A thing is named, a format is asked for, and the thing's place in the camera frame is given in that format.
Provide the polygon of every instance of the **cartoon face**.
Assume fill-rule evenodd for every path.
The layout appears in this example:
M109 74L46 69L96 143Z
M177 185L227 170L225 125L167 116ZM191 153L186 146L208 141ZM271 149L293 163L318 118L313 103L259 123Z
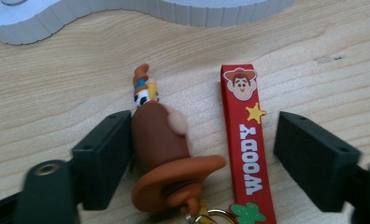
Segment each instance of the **cartoon face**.
M144 103L150 101L148 89L139 91L135 96L135 103L137 107L140 107Z
M235 97L241 101L248 100L255 88L255 81L249 80L244 74L237 74L232 81L228 82L229 91L232 91Z

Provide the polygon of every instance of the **wood grain surface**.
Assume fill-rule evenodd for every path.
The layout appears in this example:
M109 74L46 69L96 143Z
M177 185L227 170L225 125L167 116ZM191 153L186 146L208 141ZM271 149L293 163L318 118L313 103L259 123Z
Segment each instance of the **wood grain surface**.
M263 21L195 28L131 11L95 13L32 45L0 43L0 200L21 190L25 173L70 149L105 116L135 110L132 78L150 64L161 101L190 123L192 154L228 157L221 104L222 64L257 69L269 179L278 223L349 223L316 208L273 155L278 112L308 117L358 148L370 164L370 0L296 0ZM130 172L105 211L83 223L153 223L137 211ZM233 203L230 168L211 175L209 207ZM185 223L168 214L159 223Z

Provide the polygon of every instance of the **woody keychain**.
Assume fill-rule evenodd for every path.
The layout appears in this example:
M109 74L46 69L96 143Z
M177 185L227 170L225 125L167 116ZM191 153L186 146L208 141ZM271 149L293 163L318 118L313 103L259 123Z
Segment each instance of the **woody keychain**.
M275 224L263 146L257 73L252 64L223 65L221 93L239 224Z

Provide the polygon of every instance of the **green charm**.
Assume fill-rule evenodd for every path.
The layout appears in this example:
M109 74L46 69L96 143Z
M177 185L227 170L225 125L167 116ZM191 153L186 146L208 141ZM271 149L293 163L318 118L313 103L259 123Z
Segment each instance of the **green charm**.
M246 206L234 204L231 211L235 213L239 224L254 224L255 221L266 221L266 217L259 212L259 207L255 203L247 203Z

